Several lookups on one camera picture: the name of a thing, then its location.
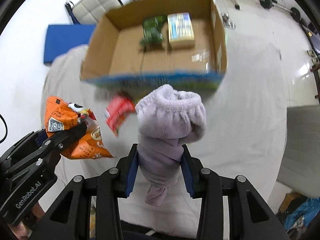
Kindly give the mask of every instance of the blue gripper pad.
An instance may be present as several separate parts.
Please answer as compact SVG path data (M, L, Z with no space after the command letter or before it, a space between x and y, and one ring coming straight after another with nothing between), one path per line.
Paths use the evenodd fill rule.
M126 188L125 188L125 195L129 197L130 193L133 191L133 185L136 180L137 172L138 172L138 152L135 150L131 162L131 166L128 171L128 175L126 178Z
M190 194L190 197L193 197L195 191L193 188L192 174L184 154L182 155L182 162L180 166L183 174L184 183L186 184L187 192Z
M41 132L38 133L38 138L36 139L36 144L37 144L38 146L41 146L42 143L43 143L45 140L47 140L47 138L48 138L48 135L47 135L45 129L43 129Z

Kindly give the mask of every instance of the orange snack bag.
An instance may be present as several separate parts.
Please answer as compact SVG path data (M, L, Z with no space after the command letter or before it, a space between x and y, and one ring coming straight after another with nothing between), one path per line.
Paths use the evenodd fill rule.
M75 103L68 104L58 97L48 97L44 115L48 137L82 122L87 125L87 133L61 154L69 159L112 158L111 153L103 146L100 127L90 109Z

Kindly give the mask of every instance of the weight plate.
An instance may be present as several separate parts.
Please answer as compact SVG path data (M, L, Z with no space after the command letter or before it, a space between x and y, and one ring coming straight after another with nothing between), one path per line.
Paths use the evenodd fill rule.
M272 0L259 0L259 2L265 9L270 9L272 7Z
M303 19L303 18L301 18L301 20L299 21L299 23L300 23L301 25L305 26L305 27L308 27L308 24L307 24L306 20Z
M299 22L299 21L301 20L301 14L300 14L299 10L298 10L297 8L295 8L295 7L292 7L292 8L290 9L290 11L291 11L291 13L290 13L291 17L292 17L296 22Z

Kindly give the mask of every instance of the cable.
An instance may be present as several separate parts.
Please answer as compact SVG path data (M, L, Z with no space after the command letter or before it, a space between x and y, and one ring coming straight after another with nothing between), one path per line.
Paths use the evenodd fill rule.
M7 138L8 135L8 127L7 127L7 123L5 122L4 118L2 117L2 115L0 114L0 119L2 120L2 122L4 123L4 127L5 127L5 135L4 137L0 140L0 143L3 143L4 140Z

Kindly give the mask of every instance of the white cushion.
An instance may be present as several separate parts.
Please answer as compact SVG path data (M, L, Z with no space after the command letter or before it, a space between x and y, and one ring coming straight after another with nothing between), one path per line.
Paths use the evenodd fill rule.
M119 0L80 0L72 12L81 24L97 24L107 11L121 6Z

